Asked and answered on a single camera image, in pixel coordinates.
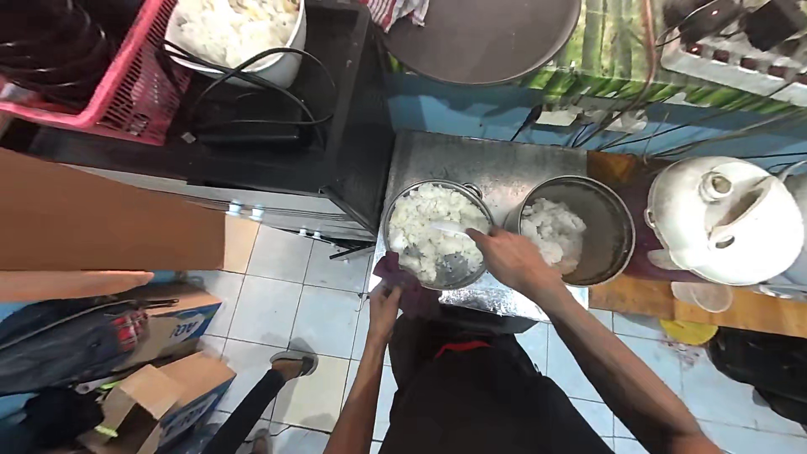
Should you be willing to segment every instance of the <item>power strip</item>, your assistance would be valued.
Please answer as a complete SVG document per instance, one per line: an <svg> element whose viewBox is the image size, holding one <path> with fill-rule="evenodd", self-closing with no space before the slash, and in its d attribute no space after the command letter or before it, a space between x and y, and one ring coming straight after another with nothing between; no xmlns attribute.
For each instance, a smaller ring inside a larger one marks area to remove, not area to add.
<svg viewBox="0 0 807 454"><path fill-rule="evenodd" d="M661 64L670 71L807 107L807 65L759 51L742 33L729 39L710 36L689 46L674 40L664 47Z"/></svg>

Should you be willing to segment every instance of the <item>person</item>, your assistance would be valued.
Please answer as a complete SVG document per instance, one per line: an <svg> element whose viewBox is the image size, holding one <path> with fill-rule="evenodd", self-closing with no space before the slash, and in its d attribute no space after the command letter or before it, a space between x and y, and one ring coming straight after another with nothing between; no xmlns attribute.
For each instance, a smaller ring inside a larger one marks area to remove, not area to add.
<svg viewBox="0 0 807 454"><path fill-rule="evenodd" d="M202 454L234 454L286 382L311 375L319 363L316 355L298 351L281 351L273 355L270 362L271 368L238 404L227 421L219 427L202 450ZM250 452L271 454L269 431L266 429L256 431Z"/></svg>
<svg viewBox="0 0 807 454"><path fill-rule="evenodd" d="M650 454L718 454L684 403L584 309L528 239L469 229L487 269L544 310L604 402ZM512 335L397 318L399 288L370 294L370 329L325 454L370 451L389 343L398 391L381 454L611 452Z"/></svg>

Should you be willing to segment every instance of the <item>stainless steel pot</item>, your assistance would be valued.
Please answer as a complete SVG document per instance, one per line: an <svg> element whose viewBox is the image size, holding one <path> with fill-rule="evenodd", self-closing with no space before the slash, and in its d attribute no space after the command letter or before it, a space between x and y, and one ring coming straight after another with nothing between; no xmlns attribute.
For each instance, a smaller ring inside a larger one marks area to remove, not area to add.
<svg viewBox="0 0 807 454"><path fill-rule="evenodd" d="M493 222L493 215L491 214L491 210L487 207L487 205L482 201L482 191L473 183L455 183L453 181L444 180L444 179L427 179L423 181L419 181L417 183L413 183L407 187L405 187L393 200L392 203L389 204L387 210L384 212L382 217L382 232L383 232L383 240L384 246L387 250L390 249L390 218L392 218L392 212L395 211L395 204L401 197L405 197L409 194L410 191L417 189L420 186L423 186L426 183L431 183L434 186L445 187L448 189L452 189L460 194L464 195L468 200L471 201L472 204L476 208L485 215L487 222L489 225L494 225ZM449 261L458 261L459 258L447 258ZM431 288L432 290L456 290L458 288L467 287L476 280L478 280L484 273L485 273L485 266L484 264L479 267L478 270L467 273L462 272L462 267L454 267L454 272L445 273L442 276L439 275L437 277L440 282L421 282L421 284L426 288Z"/></svg>
<svg viewBox="0 0 807 454"><path fill-rule="evenodd" d="M536 199L563 202L586 224L583 254L577 269L563 282L588 287L610 281L628 265L636 242L636 230L625 202L603 183L577 175L548 179L536 186L504 221L507 231L521 232L524 207Z"/></svg>

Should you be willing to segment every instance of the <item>white tile floor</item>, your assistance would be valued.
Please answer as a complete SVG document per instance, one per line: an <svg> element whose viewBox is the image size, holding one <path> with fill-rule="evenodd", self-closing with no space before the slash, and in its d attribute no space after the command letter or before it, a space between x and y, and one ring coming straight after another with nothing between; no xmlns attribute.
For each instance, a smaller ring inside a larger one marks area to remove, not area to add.
<svg viewBox="0 0 807 454"><path fill-rule="evenodd" d="M203 348L221 355L238 373L215 420L225 419L236 408L268 369L275 352L291 347L320 355L316 374L287 385L256 425L277 435L273 436L274 454L320 454L356 376L369 323L360 292L365 288L370 256L348 263L328 260L336 251L328 244L262 226L246 275L190 273L224 301L203 336ZM683 398L724 451L807 452L807 435L801 426L754 403L751 387L723 376L702 349L668 342L654 320L597 309L592 313ZM552 325L538 323L517 338L616 454L645 452L601 403ZM395 390L387 357L373 453L389 427Z"/></svg>

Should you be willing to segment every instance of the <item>rice cooker lid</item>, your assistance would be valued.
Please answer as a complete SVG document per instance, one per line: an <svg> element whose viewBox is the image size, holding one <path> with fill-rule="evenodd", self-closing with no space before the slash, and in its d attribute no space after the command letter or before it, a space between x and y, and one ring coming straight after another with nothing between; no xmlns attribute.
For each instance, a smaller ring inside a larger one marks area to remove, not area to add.
<svg viewBox="0 0 807 454"><path fill-rule="evenodd" d="M713 282L750 285L790 267L804 222L784 184L736 158L690 158L655 178L645 222L671 261Z"/></svg>

